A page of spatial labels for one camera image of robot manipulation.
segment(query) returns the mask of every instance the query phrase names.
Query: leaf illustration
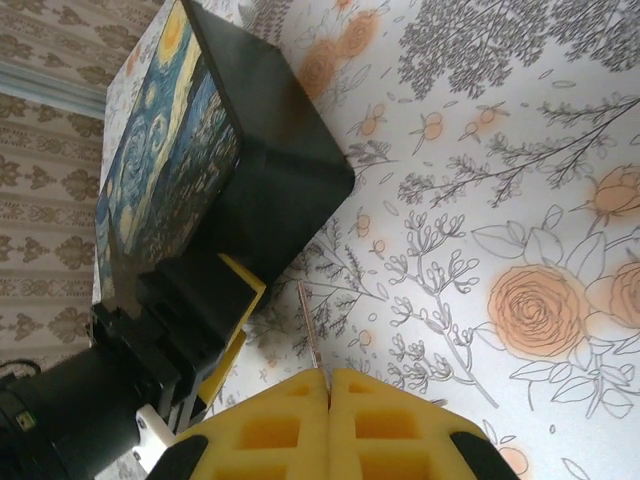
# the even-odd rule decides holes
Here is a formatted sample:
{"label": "leaf illustration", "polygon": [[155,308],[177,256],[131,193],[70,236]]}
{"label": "leaf illustration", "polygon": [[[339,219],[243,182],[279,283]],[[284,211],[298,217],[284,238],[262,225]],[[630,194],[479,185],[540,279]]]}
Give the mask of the leaf illustration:
{"label": "leaf illustration", "polygon": [[509,231],[509,236],[514,242],[524,245],[527,232],[522,225],[520,225],[518,222],[508,220],[507,230]]}
{"label": "leaf illustration", "polygon": [[494,348],[501,352],[507,349],[504,346],[504,343],[502,343],[502,340],[500,340],[500,337],[496,332],[496,327],[492,323],[486,322],[481,325],[478,325],[475,328],[475,332],[476,332],[476,335],[480,337],[480,339],[483,342],[485,342],[487,345],[489,345],[491,348]]}
{"label": "leaf illustration", "polygon": [[532,228],[523,255],[530,265],[557,265],[564,256],[564,250],[553,233]]}
{"label": "leaf illustration", "polygon": [[631,382],[636,374],[636,367],[630,363],[625,363],[620,367],[620,371],[624,375],[624,378],[626,378],[628,382]]}
{"label": "leaf illustration", "polygon": [[551,205],[549,210],[547,210],[544,221],[542,222],[542,229],[551,230],[555,227],[562,219],[563,213],[564,211],[562,210],[562,207],[559,207],[558,205]]}
{"label": "leaf illustration", "polygon": [[400,39],[400,79],[423,100],[447,75],[451,91],[478,98],[502,85],[511,59],[526,67],[543,52],[547,2],[423,1]]}
{"label": "leaf illustration", "polygon": [[360,86],[360,84],[364,82],[365,78],[367,78],[369,70],[371,70],[371,64],[365,65],[360,70],[358,70],[358,73],[356,73],[351,79],[351,83],[349,83],[349,88],[347,90],[353,90],[354,88]]}
{"label": "leaf illustration", "polygon": [[486,420],[482,420],[482,425],[484,426],[483,430],[484,430],[484,433],[487,434],[487,438],[491,441],[491,443],[493,443],[494,445],[497,445],[498,436],[496,435],[496,431],[493,429],[491,424]]}
{"label": "leaf illustration", "polygon": [[566,381],[551,398],[552,402],[581,402],[596,391],[594,380],[587,377],[575,377]]}
{"label": "leaf illustration", "polygon": [[389,292],[387,292],[387,289],[380,282],[378,282],[378,293],[382,295],[385,300],[389,300]]}
{"label": "leaf illustration", "polygon": [[549,34],[570,45],[565,56],[571,62],[588,55],[611,71],[629,70],[638,63],[637,15],[633,1],[561,0],[551,10]]}
{"label": "leaf illustration", "polygon": [[311,45],[313,45],[313,42],[315,39],[316,39],[316,29],[314,27],[309,27],[298,38],[296,38],[294,43],[298,48],[302,48],[306,50]]}
{"label": "leaf illustration", "polygon": [[624,385],[625,387],[629,386],[626,375],[617,367],[602,365],[602,367],[600,367],[600,373],[602,373],[602,376],[614,385]]}
{"label": "leaf illustration", "polygon": [[471,232],[473,238],[487,252],[500,258],[518,258],[524,245],[515,241],[506,225],[490,225]]}
{"label": "leaf illustration", "polygon": [[256,0],[252,3],[252,7],[245,7],[244,15],[239,9],[242,26],[263,40],[277,45],[293,0]]}
{"label": "leaf illustration", "polygon": [[389,181],[389,179],[390,179],[391,177],[393,177],[393,174],[394,174],[394,172],[387,173],[387,174],[382,178],[382,180],[380,180],[380,184],[379,184],[379,185],[382,185],[383,183],[387,183],[387,182]]}
{"label": "leaf illustration", "polygon": [[520,367],[509,375],[509,378],[528,380],[530,382],[543,382],[549,380],[551,371],[555,366],[556,364],[553,362],[536,360],[535,362],[527,363],[524,367]]}
{"label": "leaf illustration", "polygon": [[640,333],[627,338],[622,345],[616,348],[613,353],[616,355],[627,355],[629,353],[640,352]]}
{"label": "leaf illustration", "polygon": [[594,282],[604,271],[606,246],[607,239],[602,232],[586,238],[567,258],[567,270],[585,285]]}
{"label": "leaf illustration", "polygon": [[576,478],[577,480],[591,480],[589,475],[587,475],[585,471],[573,460],[563,458],[562,463],[564,463],[564,468],[567,469],[573,478]]}
{"label": "leaf illustration", "polygon": [[602,396],[602,405],[616,418],[624,418],[633,408],[633,403],[624,393],[610,388]]}
{"label": "leaf illustration", "polygon": [[569,352],[569,360],[583,370],[588,370],[591,364],[593,350],[591,344],[585,338]]}
{"label": "leaf illustration", "polygon": [[557,364],[551,370],[551,374],[549,375],[549,381],[551,383],[559,383],[564,382],[567,378],[571,376],[571,372],[573,371],[573,367],[569,362],[563,362]]}
{"label": "leaf illustration", "polygon": [[614,347],[613,342],[600,340],[596,337],[591,337],[591,340],[589,340],[589,344],[591,345],[591,350],[595,355],[604,355]]}
{"label": "leaf illustration", "polygon": [[394,217],[397,217],[400,215],[400,213],[398,212],[398,209],[388,200],[385,200],[384,202],[382,202],[382,204],[384,205],[384,208],[387,210],[387,212],[389,212]]}

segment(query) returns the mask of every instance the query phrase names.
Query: small orange flower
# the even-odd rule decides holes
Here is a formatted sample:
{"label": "small orange flower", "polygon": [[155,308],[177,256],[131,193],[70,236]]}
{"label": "small orange flower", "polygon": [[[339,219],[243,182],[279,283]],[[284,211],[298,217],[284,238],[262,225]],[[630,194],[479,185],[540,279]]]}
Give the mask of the small orange flower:
{"label": "small orange flower", "polygon": [[323,39],[307,52],[298,73],[298,80],[311,100],[322,95],[331,84],[336,71],[337,51],[334,41]]}
{"label": "small orange flower", "polygon": [[618,167],[599,184],[593,206],[600,216],[640,211],[640,166]]}
{"label": "small orange flower", "polygon": [[520,450],[511,447],[502,447],[499,452],[516,475],[520,476],[529,470],[529,461]]}
{"label": "small orange flower", "polygon": [[369,226],[371,225],[371,217],[369,215],[358,215],[356,222],[356,232],[358,237],[366,237],[369,234]]}
{"label": "small orange flower", "polygon": [[342,11],[350,6],[352,1],[353,0],[336,0],[336,8]]}
{"label": "small orange flower", "polygon": [[358,335],[358,340],[360,341],[360,345],[367,347],[371,345],[371,334],[367,330],[362,330],[360,335]]}
{"label": "small orange flower", "polygon": [[378,27],[378,16],[374,10],[360,12],[349,23],[338,40],[343,57],[355,57],[371,43]]}

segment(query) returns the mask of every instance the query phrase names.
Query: beige damask wallpaper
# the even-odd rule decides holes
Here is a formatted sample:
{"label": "beige damask wallpaper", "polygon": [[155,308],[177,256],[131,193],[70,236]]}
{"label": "beige damask wallpaper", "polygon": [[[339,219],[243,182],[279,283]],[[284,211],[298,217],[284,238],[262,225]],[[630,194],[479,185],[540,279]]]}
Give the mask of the beige damask wallpaper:
{"label": "beige damask wallpaper", "polygon": [[102,131],[100,120],[0,95],[4,356],[88,342]]}
{"label": "beige damask wallpaper", "polygon": [[0,0],[0,61],[105,93],[163,0]]}

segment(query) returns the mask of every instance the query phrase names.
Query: gray line drawing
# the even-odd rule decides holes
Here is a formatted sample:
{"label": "gray line drawing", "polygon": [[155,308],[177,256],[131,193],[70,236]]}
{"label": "gray line drawing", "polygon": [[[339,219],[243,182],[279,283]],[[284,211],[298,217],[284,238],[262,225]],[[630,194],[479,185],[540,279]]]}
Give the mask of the gray line drawing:
{"label": "gray line drawing", "polygon": [[257,37],[278,45],[292,3],[293,0],[254,0],[250,5],[238,5],[242,26]]}
{"label": "gray line drawing", "polygon": [[398,72],[419,100],[443,75],[453,93],[478,98],[504,84],[512,60],[536,63],[549,39],[570,46],[570,62],[588,55],[612,72],[630,70],[640,63],[637,18],[637,0],[423,0],[400,39]]}
{"label": "gray line drawing", "polygon": [[379,140],[367,140],[366,143],[353,143],[349,145],[347,158],[356,171],[356,180],[353,191],[351,192],[352,196],[367,184],[367,179],[364,176],[367,170],[378,165],[398,162],[398,160],[388,157],[390,150],[391,144],[389,142]]}
{"label": "gray line drawing", "polygon": [[[462,252],[455,250],[446,267],[441,267],[436,261],[427,263],[430,254],[447,241],[466,236],[466,233],[461,231],[463,222],[463,215],[449,218],[445,214],[437,218],[433,225],[428,225],[426,213],[417,214],[411,211],[405,220],[408,230],[407,254],[393,255],[384,264],[385,269],[396,274],[396,277],[389,280],[390,285],[411,282],[435,307],[429,313],[426,308],[417,308],[415,300],[396,296],[395,305],[391,310],[398,318],[392,320],[391,325],[399,327],[409,320],[423,323],[429,330],[442,337],[454,361],[450,362],[438,353],[433,355],[433,359],[428,358],[431,355],[425,350],[422,340],[407,345],[402,334],[398,333],[392,340],[395,349],[389,350],[397,363],[389,363],[387,372],[392,377],[397,377],[393,382],[397,387],[408,387],[423,394],[426,393],[429,383],[434,381],[453,380],[462,385],[474,386],[493,407],[498,408],[496,401],[472,371],[473,329],[466,329],[455,323],[451,306],[443,300],[443,294],[450,288],[466,294],[471,291],[471,286],[479,282],[477,277],[468,277],[469,272],[478,266],[478,259],[463,260]],[[415,267],[410,265],[409,259],[412,264],[415,263]],[[403,363],[405,358],[409,360],[408,363]]]}
{"label": "gray line drawing", "polygon": [[453,93],[478,98],[511,74],[511,59],[525,67],[542,55],[548,0],[423,0],[400,45],[399,73],[423,100],[436,79],[448,74]]}
{"label": "gray line drawing", "polygon": [[577,85],[576,82],[571,80],[555,80],[551,83],[553,88],[573,88]]}
{"label": "gray line drawing", "polygon": [[562,463],[569,474],[576,480],[591,480],[591,477],[576,462],[568,458],[563,458]]}
{"label": "gray line drawing", "polygon": [[570,45],[570,62],[584,56],[619,72],[640,62],[638,1],[561,0],[551,10],[549,34],[560,45]]}
{"label": "gray line drawing", "polygon": [[570,128],[584,122],[588,129],[578,136],[548,138],[544,142],[524,144],[512,143],[506,135],[497,133],[487,146],[487,156],[501,157],[503,166],[492,169],[488,163],[476,162],[466,154],[451,157],[447,168],[453,170],[452,177],[436,183],[433,175],[412,172],[400,184],[398,199],[408,205],[420,204],[425,192],[433,192],[431,205],[436,207],[464,196],[468,184],[479,185],[493,179],[497,185],[493,188],[493,198],[488,202],[495,208],[521,195],[520,186],[524,176],[531,172],[546,175],[552,189],[563,187],[593,172],[589,154],[595,154],[599,159],[607,157],[607,150],[617,145],[616,140],[606,133],[607,129],[638,105],[640,96],[622,96],[617,92],[605,98],[600,105],[587,105],[580,109],[565,102],[554,108],[545,102],[538,110],[548,119],[547,126],[560,123],[564,128]]}

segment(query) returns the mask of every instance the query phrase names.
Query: yellow tab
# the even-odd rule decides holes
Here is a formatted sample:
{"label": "yellow tab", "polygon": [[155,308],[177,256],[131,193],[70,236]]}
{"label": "yellow tab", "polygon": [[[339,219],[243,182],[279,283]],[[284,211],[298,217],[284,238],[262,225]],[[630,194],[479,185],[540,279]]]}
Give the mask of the yellow tab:
{"label": "yellow tab", "polygon": [[240,349],[242,348],[246,338],[247,334],[240,330],[231,342],[231,345],[229,345],[229,348],[227,348],[227,351],[224,352],[222,360],[216,367],[216,370],[200,385],[198,396],[207,406],[207,409],[213,405],[213,401],[216,399],[216,395],[218,395],[224,381],[227,379],[227,376],[231,371],[231,367],[233,366],[233,362],[240,353]]}

